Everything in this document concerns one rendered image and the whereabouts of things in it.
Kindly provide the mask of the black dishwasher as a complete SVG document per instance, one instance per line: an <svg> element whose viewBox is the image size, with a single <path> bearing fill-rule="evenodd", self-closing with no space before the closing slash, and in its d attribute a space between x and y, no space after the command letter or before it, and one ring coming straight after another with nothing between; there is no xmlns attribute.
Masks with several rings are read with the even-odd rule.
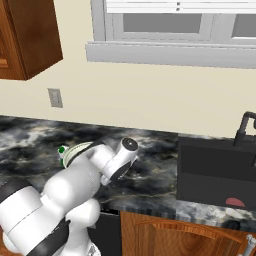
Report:
<svg viewBox="0 0 256 256"><path fill-rule="evenodd" d="M98 221L88 228L101 256L122 256L121 222L118 210L102 210Z"/></svg>

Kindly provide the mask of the grey wall outlet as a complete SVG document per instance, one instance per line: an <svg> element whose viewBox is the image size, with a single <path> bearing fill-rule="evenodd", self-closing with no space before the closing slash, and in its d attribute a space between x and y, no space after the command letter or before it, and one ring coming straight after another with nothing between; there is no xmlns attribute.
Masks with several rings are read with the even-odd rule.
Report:
<svg viewBox="0 0 256 256"><path fill-rule="evenodd" d="M49 94L49 99L52 107L56 107L56 108L63 107L61 92L59 89L49 88L48 94Z"/></svg>

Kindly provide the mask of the black tap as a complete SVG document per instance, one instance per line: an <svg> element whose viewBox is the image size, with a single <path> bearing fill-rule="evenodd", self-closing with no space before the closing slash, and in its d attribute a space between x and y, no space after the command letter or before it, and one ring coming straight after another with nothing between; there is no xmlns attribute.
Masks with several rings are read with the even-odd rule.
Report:
<svg viewBox="0 0 256 256"><path fill-rule="evenodd" d="M254 150L255 156L252 160L251 167L256 169L256 135L246 134L246 128L250 119L254 120L253 127L256 130L256 113L246 111L243 114L239 129L236 131L233 148L236 155L246 153L248 150Z"/></svg>

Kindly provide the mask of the grey window frame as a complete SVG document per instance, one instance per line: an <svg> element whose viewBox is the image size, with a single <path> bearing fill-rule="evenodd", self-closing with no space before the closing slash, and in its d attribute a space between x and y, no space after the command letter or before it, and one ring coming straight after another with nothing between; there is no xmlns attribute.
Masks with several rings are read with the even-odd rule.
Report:
<svg viewBox="0 0 256 256"><path fill-rule="evenodd" d="M91 0L89 61L255 68L256 0Z"/></svg>

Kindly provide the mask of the black sink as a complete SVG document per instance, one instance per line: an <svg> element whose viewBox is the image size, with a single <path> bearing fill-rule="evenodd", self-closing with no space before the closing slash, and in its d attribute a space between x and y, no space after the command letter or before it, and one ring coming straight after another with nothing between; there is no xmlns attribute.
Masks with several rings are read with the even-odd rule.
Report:
<svg viewBox="0 0 256 256"><path fill-rule="evenodd" d="M236 155L233 139L178 139L177 199L256 211L254 150ZM238 198L245 206L226 204Z"/></svg>

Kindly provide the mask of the white bottle with green cap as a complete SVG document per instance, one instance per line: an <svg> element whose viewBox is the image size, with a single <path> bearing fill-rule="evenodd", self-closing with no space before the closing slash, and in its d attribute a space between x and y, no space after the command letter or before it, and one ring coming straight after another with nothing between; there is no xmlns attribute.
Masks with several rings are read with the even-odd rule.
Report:
<svg viewBox="0 0 256 256"><path fill-rule="evenodd" d="M90 145L90 142L80 143L73 147L68 147L62 145L58 148L58 154L60 158L60 163L64 168L67 168L70 164L72 159L84 149L86 149Z"/></svg>

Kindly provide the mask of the white window blind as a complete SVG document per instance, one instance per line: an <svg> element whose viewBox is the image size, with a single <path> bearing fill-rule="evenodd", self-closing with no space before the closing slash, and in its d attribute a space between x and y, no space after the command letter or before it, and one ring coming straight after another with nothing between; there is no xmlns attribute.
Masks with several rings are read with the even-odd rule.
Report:
<svg viewBox="0 0 256 256"><path fill-rule="evenodd" d="M108 13L256 14L256 0L106 0Z"/></svg>

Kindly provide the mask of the red bowl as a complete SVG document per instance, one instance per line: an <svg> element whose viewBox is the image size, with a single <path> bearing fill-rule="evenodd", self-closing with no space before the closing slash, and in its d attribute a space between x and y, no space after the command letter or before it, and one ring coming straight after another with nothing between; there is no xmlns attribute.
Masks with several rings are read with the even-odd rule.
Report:
<svg viewBox="0 0 256 256"><path fill-rule="evenodd" d="M238 198L227 198L226 204L231 206L237 206L237 207L244 207L245 204Z"/></svg>

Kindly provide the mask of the wooden cupboard door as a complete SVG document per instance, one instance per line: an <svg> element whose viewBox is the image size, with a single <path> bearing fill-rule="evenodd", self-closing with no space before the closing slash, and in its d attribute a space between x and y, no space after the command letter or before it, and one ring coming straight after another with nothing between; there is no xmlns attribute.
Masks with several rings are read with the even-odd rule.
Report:
<svg viewBox="0 0 256 256"><path fill-rule="evenodd" d="M249 232L120 212L122 256L239 256Z"/></svg>

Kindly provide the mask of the wooden wall cupboard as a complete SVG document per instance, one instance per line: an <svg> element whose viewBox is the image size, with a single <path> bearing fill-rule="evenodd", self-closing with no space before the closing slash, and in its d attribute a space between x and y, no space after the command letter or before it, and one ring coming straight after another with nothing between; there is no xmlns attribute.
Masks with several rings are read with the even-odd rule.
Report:
<svg viewBox="0 0 256 256"><path fill-rule="evenodd" d="M0 0L0 79L28 80L62 59L54 0Z"/></svg>

